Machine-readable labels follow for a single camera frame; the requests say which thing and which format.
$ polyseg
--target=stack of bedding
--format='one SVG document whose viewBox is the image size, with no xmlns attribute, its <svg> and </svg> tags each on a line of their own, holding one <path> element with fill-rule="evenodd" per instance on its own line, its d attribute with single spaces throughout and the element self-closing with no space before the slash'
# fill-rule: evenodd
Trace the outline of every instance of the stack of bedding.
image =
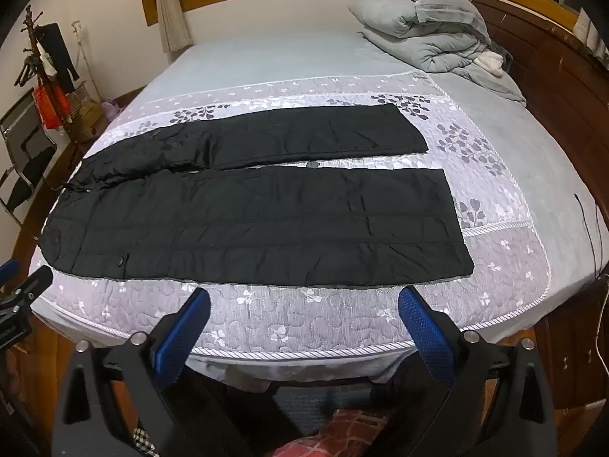
<svg viewBox="0 0 609 457">
<path fill-rule="evenodd" d="M 499 96 L 525 103 L 503 57 L 489 49 L 484 20 L 468 0 L 355 0 L 363 35 L 383 51 L 424 70 L 453 72 Z"/>
</svg>

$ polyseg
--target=white cloth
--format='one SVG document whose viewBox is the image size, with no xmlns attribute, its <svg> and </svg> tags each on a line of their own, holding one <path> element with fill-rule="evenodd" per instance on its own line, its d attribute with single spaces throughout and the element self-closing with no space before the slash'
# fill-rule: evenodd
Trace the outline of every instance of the white cloth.
<svg viewBox="0 0 609 457">
<path fill-rule="evenodd" d="M 573 28 L 573 34 L 577 39 L 583 42 L 586 45 L 586 48 L 592 51 L 592 54 L 609 70 L 609 50 L 584 9 L 582 9 L 579 14 L 579 18 Z"/>
<path fill-rule="evenodd" d="M 474 63 L 495 77 L 503 76 L 503 57 L 494 51 L 486 50 L 478 56 Z"/>
<path fill-rule="evenodd" d="M 55 70 L 53 64 L 51 64 L 51 56 L 42 48 L 42 45 L 37 41 L 38 51 L 40 51 L 40 59 L 42 60 L 42 65 L 45 68 L 45 74 L 52 78 L 57 75 L 57 71 Z"/>
<path fill-rule="evenodd" d="M 180 0 L 156 0 L 156 11 L 161 31 L 161 44 L 165 53 L 181 50 L 193 44 Z"/>
</svg>

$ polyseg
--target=wooden floor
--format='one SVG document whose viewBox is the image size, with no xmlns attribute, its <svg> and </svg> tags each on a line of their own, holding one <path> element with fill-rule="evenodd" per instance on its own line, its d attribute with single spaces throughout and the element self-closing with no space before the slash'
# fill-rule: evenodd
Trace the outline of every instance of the wooden floor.
<svg viewBox="0 0 609 457">
<path fill-rule="evenodd" d="M 50 185 L 60 186 L 79 160 L 80 154 L 75 153 L 74 148 L 69 146 L 48 176 Z M 19 260 L 21 269 L 19 276 L 9 284 L 8 290 L 19 285 L 27 277 L 29 263 L 36 246 L 33 235 L 40 233 L 56 196 L 57 193 L 48 187 L 44 185 L 40 187 L 25 219 L 25 230 L 20 233 L 14 247 L 13 257 Z M 19 398 L 33 418 L 35 427 L 44 442 L 43 447 L 48 451 L 60 384 L 74 350 L 74 344 L 48 328 L 37 318 L 32 317 L 31 322 L 33 334 L 19 345 L 27 353 L 20 352 L 16 348 L 10 349 L 7 353 L 7 364 L 16 368 L 12 384 L 13 390 L 15 393 L 19 393 Z M 535 330 L 529 328 L 507 338 L 502 343 L 515 345 L 523 337 L 534 339 Z M 487 407 L 493 391 L 494 385 L 487 383 Z M 115 384 L 115 393 L 127 424 L 132 428 L 137 421 L 137 415 L 123 384 Z M 599 411 L 598 407 L 593 409 L 577 407 L 566 412 L 556 412 L 561 456 L 569 455 L 570 451 L 581 441 Z"/>
</svg>

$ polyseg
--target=blue textured pad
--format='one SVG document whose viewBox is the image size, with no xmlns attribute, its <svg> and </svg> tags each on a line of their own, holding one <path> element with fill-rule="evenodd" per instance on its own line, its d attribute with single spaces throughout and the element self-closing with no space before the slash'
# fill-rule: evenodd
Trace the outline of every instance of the blue textured pad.
<svg viewBox="0 0 609 457">
<path fill-rule="evenodd" d="M 398 296 L 398 313 L 431 376 L 452 387 L 457 376 L 453 349 L 408 287 L 403 288 Z"/>
<path fill-rule="evenodd" d="M 2 266 L 0 266 L 0 287 L 16 277 L 18 272 L 19 261 L 16 259 L 9 259 Z"/>
<path fill-rule="evenodd" d="M 154 358 L 155 384 L 161 390 L 175 383 L 211 314 L 211 300 L 198 288 L 176 313 L 178 319 Z"/>
</svg>

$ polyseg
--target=fitted sheet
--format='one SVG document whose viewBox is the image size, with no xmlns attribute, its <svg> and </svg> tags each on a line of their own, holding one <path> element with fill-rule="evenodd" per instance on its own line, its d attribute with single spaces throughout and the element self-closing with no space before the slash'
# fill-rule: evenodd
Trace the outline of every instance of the fitted sheet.
<svg viewBox="0 0 609 457">
<path fill-rule="evenodd" d="M 243 50 L 247 49 L 247 59 Z M 155 79 L 123 113 L 119 121 L 141 109 L 161 108 L 163 102 L 220 88 L 273 83 L 305 77 L 412 74 L 415 69 L 378 50 L 356 33 L 267 36 L 226 43 L 209 43 L 188 50 L 165 73 Z M 597 259 L 600 256 L 595 204 L 570 162 L 545 129 L 521 105 L 453 74 L 436 74 L 435 83 L 455 99 L 516 178 L 531 209 L 532 220 L 546 246 L 552 280 L 543 300 L 518 314 L 503 315 L 480 330 L 490 341 L 531 326 L 572 295 L 594 275 L 590 241 L 573 194 L 582 200 L 592 230 Z M 607 237 L 600 221 L 599 230 Z M 36 257 L 32 266 L 36 266 Z M 125 332 L 100 329 L 74 311 L 38 300 L 34 311 L 70 338 L 83 337 L 100 344 L 123 341 Z M 215 331 L 217 340 L 223 340 Z M 281 329 L 275 332 L 279 339 Z M 382 381 L 412 348 L 390 353 L 370 352 L 343 358 L 299 360 L 219 360 L 194 354 L 188 361 L 198 371 L 246 389 L 262 389 L 261 380 L 319 380 L 371 376 Z"/>
</svg>

